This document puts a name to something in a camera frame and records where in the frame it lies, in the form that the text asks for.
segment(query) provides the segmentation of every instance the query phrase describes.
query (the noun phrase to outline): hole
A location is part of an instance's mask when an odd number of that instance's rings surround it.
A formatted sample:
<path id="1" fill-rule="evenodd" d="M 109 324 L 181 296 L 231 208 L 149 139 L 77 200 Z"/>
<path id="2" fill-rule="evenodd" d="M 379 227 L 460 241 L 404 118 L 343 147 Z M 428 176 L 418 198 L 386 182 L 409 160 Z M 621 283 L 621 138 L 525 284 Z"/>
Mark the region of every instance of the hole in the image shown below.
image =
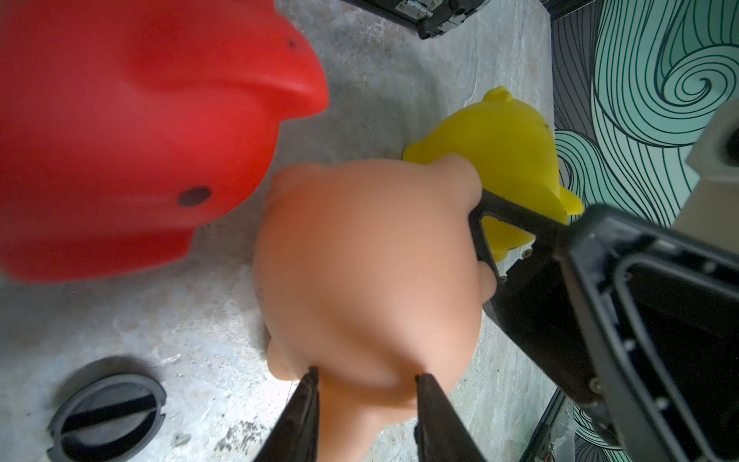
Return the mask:
<path id="1" fill-rule="evenodd" d="M 211 198 L 210 188 L 202 186 L 188 189 L 180 194 L 180 198 L 177 199 L 177 203 L 180 207 L 195 207 L 204 203 L 206 200 Z"/>
<path id="2" fill-rule="evenodd" d="M 734 130 L 729 141 L 726 142 L 726 156 L 729 165 L 739 166 L 739 129 Z"/>

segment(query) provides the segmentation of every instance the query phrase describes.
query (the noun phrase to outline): red toy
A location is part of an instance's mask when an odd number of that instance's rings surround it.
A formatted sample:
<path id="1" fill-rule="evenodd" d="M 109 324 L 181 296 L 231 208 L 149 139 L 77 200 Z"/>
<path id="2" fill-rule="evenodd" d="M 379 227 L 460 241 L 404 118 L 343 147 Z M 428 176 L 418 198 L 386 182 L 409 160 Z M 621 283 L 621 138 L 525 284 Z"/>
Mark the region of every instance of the red toy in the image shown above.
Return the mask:
<path id="1" fill-rule="evenodd" d="M 9 0 L 0 22 L 0 267 L 22 281 L 184 257 L 279 122 L 328 105 L 273 0 Z"/>

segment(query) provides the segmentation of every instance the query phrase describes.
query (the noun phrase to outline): screw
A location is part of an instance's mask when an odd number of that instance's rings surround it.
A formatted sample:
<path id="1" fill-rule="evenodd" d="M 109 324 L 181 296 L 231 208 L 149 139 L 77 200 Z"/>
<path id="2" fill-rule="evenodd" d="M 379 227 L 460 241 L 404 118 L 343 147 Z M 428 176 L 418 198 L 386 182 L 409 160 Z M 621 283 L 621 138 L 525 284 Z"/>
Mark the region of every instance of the screw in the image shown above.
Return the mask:
<path id="1" fill-rule="evenodd" d="M 600 383 L 600 378 L 598 378 L 598 377 L 593 377 L 588 382 L 588 388 L 590 388 L 590 391 L 591 392 L 597 393 L 598 395 L 600 395 L 601 393 L 603 393 L 603 387 L 602 387 L 602 385 Z"/>

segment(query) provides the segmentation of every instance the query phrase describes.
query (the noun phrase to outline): peach plastic pig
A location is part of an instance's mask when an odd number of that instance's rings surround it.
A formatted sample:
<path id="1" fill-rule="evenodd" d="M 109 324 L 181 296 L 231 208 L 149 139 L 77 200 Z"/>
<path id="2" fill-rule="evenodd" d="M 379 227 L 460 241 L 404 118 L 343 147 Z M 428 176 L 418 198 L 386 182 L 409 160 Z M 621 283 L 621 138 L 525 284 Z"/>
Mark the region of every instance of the peach plastic pig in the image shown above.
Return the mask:
<path id="1" fill-rule="evenodd" d="M 319 461 L 359 461 L 416 415 L 417 374 L 448 392 L 467 368 L 495 291 L 467 221 L 481 190 L 455 154 L 274 177 L 254 256 L 268 365 L 284 380 L 318 367 Z"/>

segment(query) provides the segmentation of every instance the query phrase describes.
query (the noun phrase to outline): wave pattern mural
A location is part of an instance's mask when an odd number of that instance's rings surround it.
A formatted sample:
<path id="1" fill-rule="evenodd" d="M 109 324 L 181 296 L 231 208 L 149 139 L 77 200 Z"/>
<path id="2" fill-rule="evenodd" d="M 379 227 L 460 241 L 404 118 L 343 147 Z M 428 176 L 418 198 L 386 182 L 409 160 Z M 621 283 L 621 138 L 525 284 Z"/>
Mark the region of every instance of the wave pattern mural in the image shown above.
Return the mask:
<path id="1" fill-rule="evenodd" d="M 596 0 L 552 24 L 560 180 L 669 226 L 698 182 L 685 164 L 739 97 L 739 0 Z M 576 408 L 578 462 L 625 462 Z"/>

